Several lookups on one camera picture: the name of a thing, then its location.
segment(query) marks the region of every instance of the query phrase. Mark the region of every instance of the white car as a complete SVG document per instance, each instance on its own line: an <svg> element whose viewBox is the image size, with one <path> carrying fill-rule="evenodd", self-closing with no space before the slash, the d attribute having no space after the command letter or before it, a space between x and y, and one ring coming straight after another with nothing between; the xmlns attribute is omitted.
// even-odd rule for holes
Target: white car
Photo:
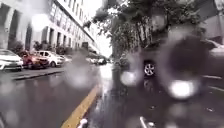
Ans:
<svg viewBox="0 0 224 128"><path fill-rule="evenodd" d="M46 57L51 67L62 66L65 61L64 58L60 57L58 54L51 51L36 51L35 53L43 57Z"/></svg>
<svg viewBox="0 0 224 128"><path fill-rule="evenodd" d="M60 55L62 58L64 58L65 62L71 62L72 56L69 55Z"/></svg>
<svg viewBox="0 0 224 128"><path fill-rule="evenodd" d="M12 51L0 49L0 70L22 70L23 60Z"/></svg>

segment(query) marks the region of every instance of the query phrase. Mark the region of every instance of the car wheel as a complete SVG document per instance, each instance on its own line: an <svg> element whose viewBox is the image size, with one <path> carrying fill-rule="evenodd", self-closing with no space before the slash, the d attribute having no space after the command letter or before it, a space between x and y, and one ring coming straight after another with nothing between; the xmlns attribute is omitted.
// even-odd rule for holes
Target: car wheel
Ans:
<svg viewBox="0 0 224 128"><path fill-rule="evenodd" d="M155 64L153 62L146 62L144 64L144 74L147 77L155 75Z"/></svg>
<svg viewBox="0 0 224 128"><path fill-rule="evenodd" d="M28 62L27 68L28 69L33 69L33 63L31 61Z"/></svg>
<svg viewBox="0 0 224 128"><path fill-rule="evenodd" d="M53 62L51 62L51 67L56 67L56 63L53 61Z"/></svg>

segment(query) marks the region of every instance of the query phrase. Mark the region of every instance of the foliage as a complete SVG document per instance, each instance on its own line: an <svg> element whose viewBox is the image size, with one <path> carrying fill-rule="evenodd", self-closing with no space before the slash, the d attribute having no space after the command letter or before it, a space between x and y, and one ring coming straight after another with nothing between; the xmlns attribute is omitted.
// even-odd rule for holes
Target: foliage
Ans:
<svg viewBox="0 0 224 128"><path fill-rule="evenodd" d="M40 51L40 50L42 50L42 44L41 43L39 43L38 41L34 41L34 49L36 50L36 51Z"/></svg>
<svg viewBox="0 0 224 128"><path fill-rule="evenodd" d="M56 48L56 53L59 55L72 55L73 49L70 47L59 46Z"/></svg>
<svg viewBox="0 0 224 128"><path fill-rule="evenodd" d="M36 51L40 51L40 50L47 50L47 51L52 51L53 48L51 46L51 44L49 44L46 40L43 40L41 43L39 43L38 41L34 42L34 49Z"/></svg>
<svg viewBox="0 0 224 128"><path fill-rule="evenodd" d="M22 50L23 50L23 44L21 41L16 41L14 44L13 44L13 47L11 48L11 50L16 53L16 54L19 54Z"/></svg>
<svg viewBox="0 0 224 128"><path fill-rule="evenodd" d="M144 48L153 40L166 36L173 26L196 26L200 21L193 2L180 4L177 0L127 0L126 4L119 6L117 3L113 6L113 2L107 1L116 11L101 9L92 22L98 24L100 34L107 34L111 38L113 52L117 56Z"/></svg>

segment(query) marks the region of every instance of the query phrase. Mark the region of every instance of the curb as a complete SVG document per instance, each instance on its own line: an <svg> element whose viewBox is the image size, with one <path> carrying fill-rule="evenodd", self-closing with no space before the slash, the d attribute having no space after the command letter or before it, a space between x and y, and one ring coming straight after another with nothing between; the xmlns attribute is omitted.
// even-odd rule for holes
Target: curb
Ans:
<svg viewBox="0 0 224 128"><path fill-rule="evenodd" d="M21 77L16 77L13 78L14 80L24 80L24 79L31 79L31 78L36 78L36 77L41 77L41 76L47 76L47 75L53 75L53 74L58 74L62 73L64 71L56 71L56 72L50 72L50 73L43 73L43 74L38 74L38 75L31 75L31 76L21 76Z"/></svg>

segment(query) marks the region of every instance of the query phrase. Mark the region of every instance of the tire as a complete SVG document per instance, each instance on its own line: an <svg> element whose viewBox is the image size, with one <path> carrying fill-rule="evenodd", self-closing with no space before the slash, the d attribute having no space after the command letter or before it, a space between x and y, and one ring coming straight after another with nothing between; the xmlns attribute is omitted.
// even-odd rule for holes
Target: tire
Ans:
<svg viewBox="0 0 224 128"><path fill-rule="evenodd" d="M145 77L155 76L155 63L153 61L144 62L143 71L144 71Z"/></svg>
<svg viewBox="0 0 224 128"><path fill-rule="evenodd" d="M56 66L57 66L57 65L56 65L56 63L55 63L54 61L53 61L53 62L51 62L51 64L50 64L50 65L51 65L51 67L53 67L53 68L56 68Z"/></svg>
<svg viewBox="0 0 224 128"><path fill-rule="evenodd" d="M32 63L31 61L29 61L29 62L27 63L27 68L28 68L28 69L33 69L33 63Z"/></svg>

